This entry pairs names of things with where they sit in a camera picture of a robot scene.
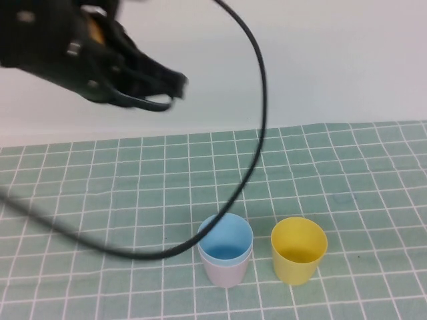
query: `black cable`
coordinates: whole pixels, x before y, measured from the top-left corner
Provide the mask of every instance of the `black cable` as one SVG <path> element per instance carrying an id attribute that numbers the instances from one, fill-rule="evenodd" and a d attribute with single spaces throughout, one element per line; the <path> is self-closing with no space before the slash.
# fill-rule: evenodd
<path id="1" fill-rule="evenodd" d="M 13 200 L 12 198 L 10 198 L 7 195 L 7 192 L 0 193 L 0 201 L 6 204 L 8 207 L 18 211 L 20 214 L 30 216 L 42 226 L 62 234 L 64 237 L 66 237 L 70 241 L 76 242 L 89 249 L 94 249 L 100 253 L 106 253 L 108 255 L 126 258 L 126 259 L 146 260 L 146 261 L 166 259 L 166 258 L 179 255 L 184 251 L 191 249 L 200 240 L 202 240 L 215 227 L 215 225 L 220 221 L 220 219 L 228 212 L 228 210 L 233 205 L 234 201 L 239 197 L 240 193 L 243 191 L 246 183 L 251 177 L 251 174 L 254 172 L 255 166 L 261 155 L 262 147 L 264 145 L 264 137 L 266 135 L 266 123 L 267 123 L 267 108 L 268 108 L 266 69 L 264 65 L 264 59 L 261 54 L 261 49 L 254 35 L 250 31 L 249 27 L 244 23 L 242 18 L 240 18 L 239 15 L 236 12 L 234 12 L 234 10 L 230 8 L 226 3 L 224 3 L 222 0 L 213 0 L 213 1 L 217 3 L 222 9 L 224 9 L 234 19 L 234 21 L 242 28 L 242 30 L 250 40 L 252 47 L 254 48 L 254 51 L 258 60 L 258 65 L 260 67 L 260 74 L 261 74 L 261 81 L 262 81 L 262 122 L 261 122 L 261 131 L 260 131 L 260 140 L 258 141 L 258 146 L 256 148 L 254 158 L 252 159 L 252 162 L 248 171 L 246 172 L 241 183 L 233 192 L 228 202 L 222 207 L 220 212 L 215 216 L 214 219 L 212 219 L 212 221 L 204 229 L 202 229 L 198 234 L 196 234 L 194 237 L 192 237 L 188 241 L 180 245 L 177 245 L 175 247 L 172 247 L 170 249 L 166 249 L 164 251 L 157 251 L 157 252 L 147 252 L 147 251 L 139 252 L 131 249 L 126 250 L 126 249 L 115 248 L 108 245 L 104 246 L 86 237 L 79 237 L 78 235 L 76 235 L 77 231 L 70 230 L 64 227 L 63 225 L 50 221 L 49 219 L 44 217 L 45 215 L 39 212 L 38 210 L 30 209 L 20 204 L 16 200 Z"/>

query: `stacked cups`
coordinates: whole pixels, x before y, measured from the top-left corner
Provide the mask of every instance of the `stacked cups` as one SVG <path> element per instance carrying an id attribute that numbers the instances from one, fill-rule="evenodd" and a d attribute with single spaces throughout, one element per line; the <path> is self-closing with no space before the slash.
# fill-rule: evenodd
<path id="1" fill-rule="evenodd" d="M 199 231 L 214 217 L 207 218 Z M 222 288 L 241 283 L 248 268 L 253 242 L 254 233 L 249 223 L 238 215 L 226 213 L 197 244 L 209 280 Z"/>

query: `table surface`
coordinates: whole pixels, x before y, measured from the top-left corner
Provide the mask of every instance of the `table surface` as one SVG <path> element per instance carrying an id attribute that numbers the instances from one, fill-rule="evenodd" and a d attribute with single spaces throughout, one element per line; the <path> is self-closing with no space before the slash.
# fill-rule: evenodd
<path id="1" fill-rule="evenodd" d="M 425 319 L 427 122 L 268 130 L 230 212 L 254 230 L 244 282 L 207 279 L 197 250 L 150 263 L 103 257 L 8 208 L 0 218 L 0 319 Z M 187 240 L 246 172 L 258 132 L 0 149 L 0 185 L 81 234 L 158 250 Z M 270 233 L 304 216 L 328 236 L 309 283 L 272 270 Z"/>

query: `white wall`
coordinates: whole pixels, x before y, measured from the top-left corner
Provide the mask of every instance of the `white wall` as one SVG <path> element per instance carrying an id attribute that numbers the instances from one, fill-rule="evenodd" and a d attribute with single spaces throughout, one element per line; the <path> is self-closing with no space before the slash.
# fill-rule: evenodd
<path id="1" fill-rule="evenodd" d="M 427 119 L 426 0 L 228 3 L 264 52 L 270 127 Z M 253 51 L 212 1 L 125 1 L 120 20 L 142 51 L 189 77 L 186 100 L 166 114 L 126 111 L 1 70 L 0 145 L 258 126 Z"/>

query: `metal screw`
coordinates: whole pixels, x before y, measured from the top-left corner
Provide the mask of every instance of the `metal screw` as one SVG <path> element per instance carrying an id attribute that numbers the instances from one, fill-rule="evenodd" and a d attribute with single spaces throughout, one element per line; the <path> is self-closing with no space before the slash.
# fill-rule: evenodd
<path id="1" fill-rule="evenodd" d="M 78 42 L 71 42 L 68 46 L 67 54 L 76 57 L 79 55 L 81 45 Z"/>
<path id="2" fill-rule="evenodd" d="M 96 88 L 96 87 L 98 87 L 99 83 L 96 82 L 95 80 L 89 80 L 87 82 L 87 85 L 90 86 L 91 88 Z"/>
<path id="3" fill-rule="evenodd" d="M 22 10 L 16 14 L 18 21 L 25 23 L 33 23 L 35 21 L 35 14 L 31 11 Z"/>

